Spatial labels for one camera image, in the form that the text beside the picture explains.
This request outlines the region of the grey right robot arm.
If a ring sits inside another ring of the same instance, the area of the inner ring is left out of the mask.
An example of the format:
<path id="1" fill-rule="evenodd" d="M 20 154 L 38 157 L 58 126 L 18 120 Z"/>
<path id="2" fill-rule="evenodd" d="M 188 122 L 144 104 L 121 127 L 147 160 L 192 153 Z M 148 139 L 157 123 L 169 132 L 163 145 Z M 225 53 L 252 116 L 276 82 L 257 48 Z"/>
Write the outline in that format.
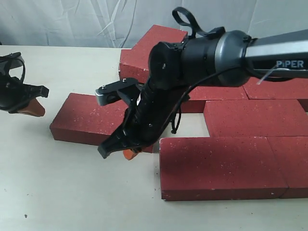
<path id="1" fill-rule="evenodd" d="M 98 146 L 103 158 L 154 144 L 167 126 L 176 133 L 181 104 L 198 86 L 240 87 L 251 77 L 286 82 L 308 76 L 308 32 L 252 38 L 242 31 L 216 28 L 180 43 L 161 41 L 150 51 L 149 76 L 119 80 L 95 91 L 99 105 L 123 101 L 122 123 Z"/>

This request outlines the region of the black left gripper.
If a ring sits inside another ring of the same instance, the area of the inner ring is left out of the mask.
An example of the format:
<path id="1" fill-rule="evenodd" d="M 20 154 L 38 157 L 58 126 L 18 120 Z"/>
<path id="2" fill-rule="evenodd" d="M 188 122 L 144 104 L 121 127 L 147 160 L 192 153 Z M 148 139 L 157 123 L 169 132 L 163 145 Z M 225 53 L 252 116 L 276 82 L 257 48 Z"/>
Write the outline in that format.
<path id="1" fill-rule="evenodd" d="M 18 67 L 23 69 L 21 77 L 12 77 L 10 70 Z M 26 66 L 20 52 L 0 57 L 0 109 L 9 114 L 42 117 L 46 111 L 37 98 L 47 98 L 49 89 L 43 85 L 26 84 L 25 74 Z"/>

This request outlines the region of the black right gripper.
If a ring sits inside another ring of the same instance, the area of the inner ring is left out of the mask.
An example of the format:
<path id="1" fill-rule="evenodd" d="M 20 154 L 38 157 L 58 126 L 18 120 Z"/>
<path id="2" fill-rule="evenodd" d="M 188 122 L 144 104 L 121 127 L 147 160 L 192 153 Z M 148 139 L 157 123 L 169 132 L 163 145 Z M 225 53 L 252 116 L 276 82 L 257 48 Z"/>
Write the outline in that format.
<path id="1" fill-rule="evenodd" d="M 159 42 L 151 49 L 149 77 L 145 84 L 139 84 L 141 91 L 125 111 L 123 122 L 99 145 L 103 158 L 123 150 L 130 161 L 158 140 L 189 87 L 181 69 L 185 44 Z"/>

